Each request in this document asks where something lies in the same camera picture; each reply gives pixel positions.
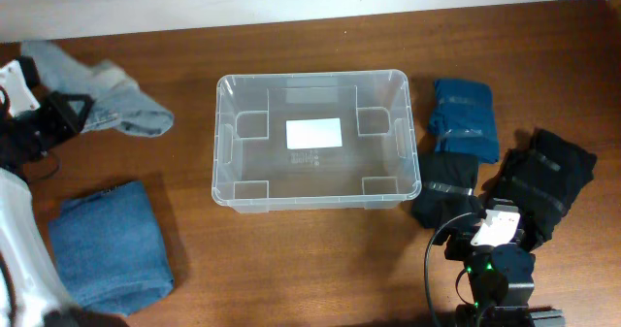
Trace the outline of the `light blue jeans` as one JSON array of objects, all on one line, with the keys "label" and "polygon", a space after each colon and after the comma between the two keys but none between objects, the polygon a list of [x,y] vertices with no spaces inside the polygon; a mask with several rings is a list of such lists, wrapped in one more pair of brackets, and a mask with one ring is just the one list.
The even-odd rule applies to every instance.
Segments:
[{"label": "light blue jeans", "polygon": [[49,41],[26,41],[20,53],[31,57],[42,84],[62,94],[85,94],[94,104],[83,132],[115,129],[136,137],[154,138],[172,128],[175,117],[142,91],[139,84],[111,60],[89,66]]}]

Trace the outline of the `small black cloth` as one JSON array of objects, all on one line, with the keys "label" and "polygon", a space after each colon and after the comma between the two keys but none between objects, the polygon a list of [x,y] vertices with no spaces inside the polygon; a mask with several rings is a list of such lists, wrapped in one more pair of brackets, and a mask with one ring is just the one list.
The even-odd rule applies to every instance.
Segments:
[{"label": "small black cloth", "polygon": [[482,208],[474,195],[478,167],[478,159],[470,154],[421,154],[422,189],[412,202],[412,216],[423,228],[437,229],[456,215],[478,212]]}]

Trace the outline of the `large black cloth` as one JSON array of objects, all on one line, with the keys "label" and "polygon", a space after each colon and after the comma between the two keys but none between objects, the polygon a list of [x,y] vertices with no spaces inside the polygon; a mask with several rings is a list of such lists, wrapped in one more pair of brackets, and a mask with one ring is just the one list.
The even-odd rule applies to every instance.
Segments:
[{"label": "large black cloth", "polygon": [[521,245],[530,251],[552,239],[578,194],[594,179],[598,156],[560,136],[539,129],[526,149],[508,152],[488,192],[520,210]]}]

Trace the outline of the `teal cloth with tape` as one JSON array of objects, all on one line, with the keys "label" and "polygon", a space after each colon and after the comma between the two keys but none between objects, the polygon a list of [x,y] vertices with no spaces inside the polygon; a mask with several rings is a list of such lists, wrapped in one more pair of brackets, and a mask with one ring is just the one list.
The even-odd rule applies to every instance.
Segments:
[{"label": "teal cloth with tape", "polygon": [[479,163],[500,160],[500,144],[491,88],[459,79],[434,81],[436,106],[427,130],[436,137],[435,151],[473,155]]}]

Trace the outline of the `dark blue jeans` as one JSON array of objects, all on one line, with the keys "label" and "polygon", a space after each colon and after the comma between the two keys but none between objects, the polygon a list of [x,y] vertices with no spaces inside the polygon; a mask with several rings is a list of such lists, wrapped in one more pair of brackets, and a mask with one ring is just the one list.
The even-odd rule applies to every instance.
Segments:
[{"label": "dark blue jeans", "polygon": [[49,238],[62,283],[87,311],[128,316],[174,289],[163,236],[139,181],[64,202],[49,222]]}]

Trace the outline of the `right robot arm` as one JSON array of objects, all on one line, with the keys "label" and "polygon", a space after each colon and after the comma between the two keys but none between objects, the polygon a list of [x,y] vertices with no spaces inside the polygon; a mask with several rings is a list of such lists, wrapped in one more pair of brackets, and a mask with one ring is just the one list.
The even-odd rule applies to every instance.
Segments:
[{"label": "right robot arm", "polygon": [[456,308],[456,326],[567,324],[561,310],[529,306],[536,256],[522,244],[526,226],[513,202],[494,198],[487,209],[456,219],[443,232],[447,235],[444,257],[463,264],[458,278],[466,278],[472,292],[472,299]]}]

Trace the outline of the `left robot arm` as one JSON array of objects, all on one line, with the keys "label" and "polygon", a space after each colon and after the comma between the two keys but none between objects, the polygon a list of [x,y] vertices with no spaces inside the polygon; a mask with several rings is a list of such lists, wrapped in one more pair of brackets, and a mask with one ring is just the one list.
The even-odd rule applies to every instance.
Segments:
[{"label": "left robot arm", "polygon": [[79,135],[94,104],[87,94],[52,91],[38,100],[35,61],[19,56],[1,68],[1,324],[76,326],[78,309],[35,222],[24,166],[55,161],[52,150]]}]

